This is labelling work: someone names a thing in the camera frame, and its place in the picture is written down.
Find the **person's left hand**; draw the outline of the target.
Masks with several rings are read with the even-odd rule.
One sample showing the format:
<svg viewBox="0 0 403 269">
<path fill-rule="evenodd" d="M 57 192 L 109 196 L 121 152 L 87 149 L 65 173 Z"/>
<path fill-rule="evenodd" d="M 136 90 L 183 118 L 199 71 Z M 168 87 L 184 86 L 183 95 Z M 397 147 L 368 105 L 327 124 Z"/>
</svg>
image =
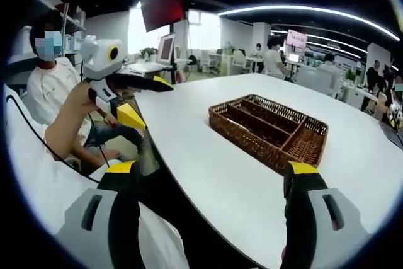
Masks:
<svg viewBox="0 0 403 269">
<path fill-rule="evenodd" d="M 80 106 L 85 113 L 93 112 L 98 107 L 96 105 L 96 93 L 91 88 L 88 80 L 83 80 L 80 83 Z"/>
</svg>

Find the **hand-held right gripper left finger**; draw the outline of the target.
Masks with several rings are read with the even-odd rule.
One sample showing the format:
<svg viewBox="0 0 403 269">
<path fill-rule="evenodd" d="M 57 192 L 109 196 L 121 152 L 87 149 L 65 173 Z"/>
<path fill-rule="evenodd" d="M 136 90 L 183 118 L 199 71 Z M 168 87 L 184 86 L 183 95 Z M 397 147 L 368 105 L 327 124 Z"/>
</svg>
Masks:
<svg viewBox="0 0 403 269">
<path fill-rule="evenodd" d="M 141 267 L 139 178 L 138 162 L 114 164 L 65 212 L 56 238 L 83 268 Z"/>
</svg>

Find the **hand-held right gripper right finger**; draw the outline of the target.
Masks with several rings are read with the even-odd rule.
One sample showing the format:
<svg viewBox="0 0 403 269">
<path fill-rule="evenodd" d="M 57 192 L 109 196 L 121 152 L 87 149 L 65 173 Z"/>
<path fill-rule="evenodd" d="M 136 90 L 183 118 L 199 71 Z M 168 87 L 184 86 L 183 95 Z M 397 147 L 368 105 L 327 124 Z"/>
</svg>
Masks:
<svg viewBox="0 0 403 269">
<path fill-rule="evenodd" d="M 358 208 L 329 188 L 317 168 L 288 162 L 283 194 L 287 242 L 282 268 L 342 268 L 368 241 Z"/>
</svg>

